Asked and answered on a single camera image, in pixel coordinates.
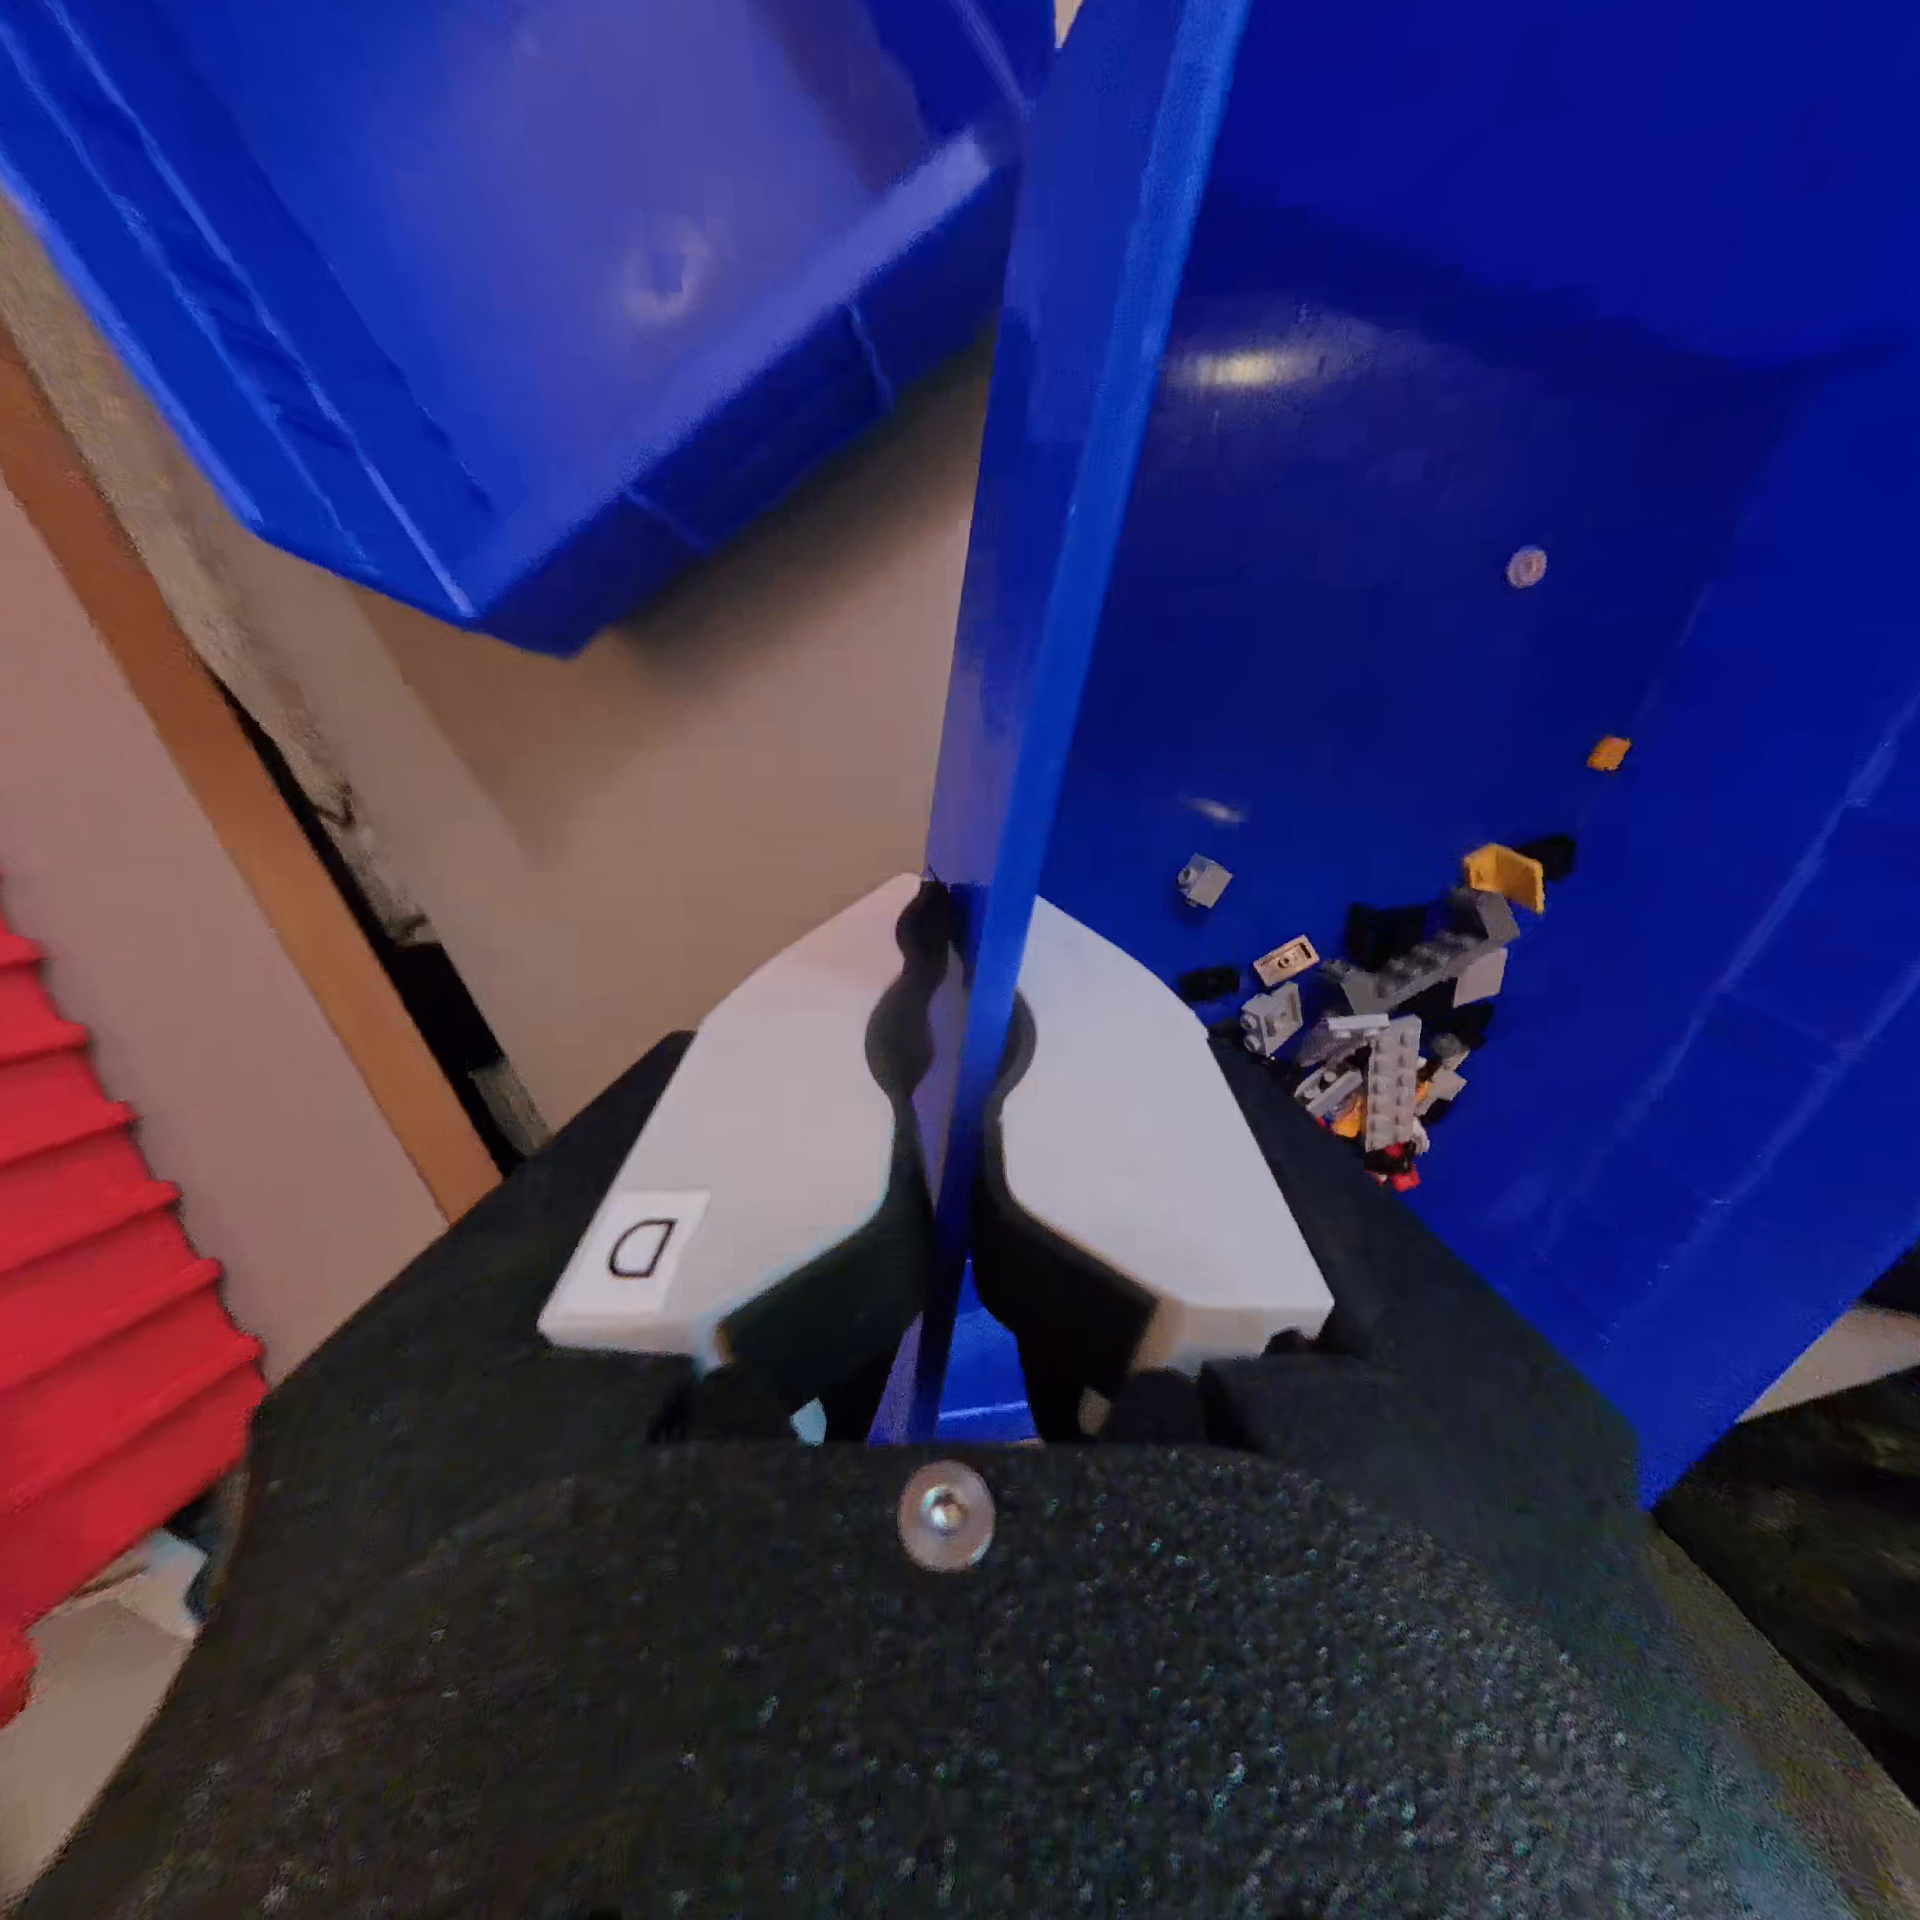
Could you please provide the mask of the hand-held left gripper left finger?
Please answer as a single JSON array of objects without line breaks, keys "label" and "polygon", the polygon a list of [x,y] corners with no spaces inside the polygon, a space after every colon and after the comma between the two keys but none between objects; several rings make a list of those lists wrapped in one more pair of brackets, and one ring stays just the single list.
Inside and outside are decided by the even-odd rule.
[{"label": "hand-held left gripper left finger", "polygon": [[537,1316],[559,1351],[728,1372],[800,1430],[881,1385],[933,1198],[917,1091],[953,952],[934,880],[887,880],[695,1028]]}]

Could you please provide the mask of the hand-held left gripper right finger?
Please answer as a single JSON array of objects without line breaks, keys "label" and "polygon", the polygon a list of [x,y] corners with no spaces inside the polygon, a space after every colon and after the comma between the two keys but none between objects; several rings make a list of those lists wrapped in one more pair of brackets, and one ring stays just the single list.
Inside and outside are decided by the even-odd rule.
[{"label": "hand-held left gripper right finger", "polygon": [[1137,1374],[1307,1351],[1334,1313],[1195,1010],[1041,898],[980,1114],[972,1273],[1038,1436],[1079,1436]]}]

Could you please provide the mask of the blue plastic bin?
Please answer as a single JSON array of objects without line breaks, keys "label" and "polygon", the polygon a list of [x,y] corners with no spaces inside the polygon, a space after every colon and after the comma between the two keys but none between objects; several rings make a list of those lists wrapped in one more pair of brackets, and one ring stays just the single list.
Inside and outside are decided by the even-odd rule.
[{"label": "blue plastic bin", "polygon": [[992,326],[1054,4],[4,3],[4,190],[252,534],[573,656]]},{"label": "blue plastic bin", "polygon": [[1640,1499],[1915,1246],[1915,108],[1915,4],[1079,8],[928,826],[944,1219],[1036,902],[1175,979],[1569,832],[1417,1204]]}]

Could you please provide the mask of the grey desk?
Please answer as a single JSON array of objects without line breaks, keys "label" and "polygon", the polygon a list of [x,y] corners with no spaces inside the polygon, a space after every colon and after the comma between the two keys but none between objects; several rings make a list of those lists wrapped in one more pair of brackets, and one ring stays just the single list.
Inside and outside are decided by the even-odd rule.
[{"label": "grey desk", "polygon": [[544,1126],[917,863],[989,334],[569,662],[252,536],[9,203],[4,336],[167,640],[307,780],[357,891],[443,948]]}]

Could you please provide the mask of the pile of mixed toy pieces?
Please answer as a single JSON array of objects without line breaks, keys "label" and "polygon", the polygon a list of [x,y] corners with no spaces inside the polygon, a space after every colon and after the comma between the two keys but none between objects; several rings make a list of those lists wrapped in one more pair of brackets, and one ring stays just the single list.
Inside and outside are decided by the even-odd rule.
[{"label": "pile of mixed toy pieces", "polygon": [[1190,967],[1172,987],[1215,1047],[1252,1058],[1376,1186],[1414,1194],[1491,1038],[1510,954],[1574,871],[1569,832],[1486,843],[1429,902],[1351,903],[1334,948],[1295,936],[1248,964]]}]

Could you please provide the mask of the red ribbed plastic bin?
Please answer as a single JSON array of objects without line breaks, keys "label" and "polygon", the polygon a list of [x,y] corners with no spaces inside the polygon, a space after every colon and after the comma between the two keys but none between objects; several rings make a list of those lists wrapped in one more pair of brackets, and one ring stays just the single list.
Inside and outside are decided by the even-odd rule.
[{"label": "red ribbed plastic bin", "polygon": [[1,1722],[33,1625],[225,1476],[264,1398],[223,1272],[40,963],[1,927]]}]

